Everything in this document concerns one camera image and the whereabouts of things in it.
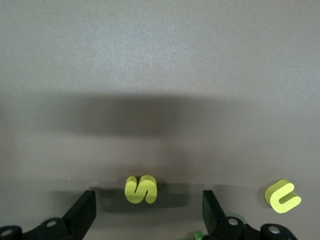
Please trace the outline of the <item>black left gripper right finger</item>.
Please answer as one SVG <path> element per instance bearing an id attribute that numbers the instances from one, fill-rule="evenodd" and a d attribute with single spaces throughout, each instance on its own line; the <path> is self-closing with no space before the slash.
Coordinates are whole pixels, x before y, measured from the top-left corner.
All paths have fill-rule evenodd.
<path id="1" fill-rule="evenodd" d="M 256 230 L 235 216 L 226 216 L 212 190 L 202 193 L 202 218 L 207 230 L 204 240 L 296 240 L 286 227 L 268 223 Z"/>

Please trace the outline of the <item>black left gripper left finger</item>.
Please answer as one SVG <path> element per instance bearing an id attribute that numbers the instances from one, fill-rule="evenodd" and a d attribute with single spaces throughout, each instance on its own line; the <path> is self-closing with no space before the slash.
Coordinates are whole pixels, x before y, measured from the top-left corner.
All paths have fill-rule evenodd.
<path id="1" fill-rule="evenodd" d="M 63 217 L 45 220 L 34 229 L 23 232 L 18 225 L 0 228 L 2 240 L 82 240 L 97 215 L 96 193 L 86 190 Z"/>

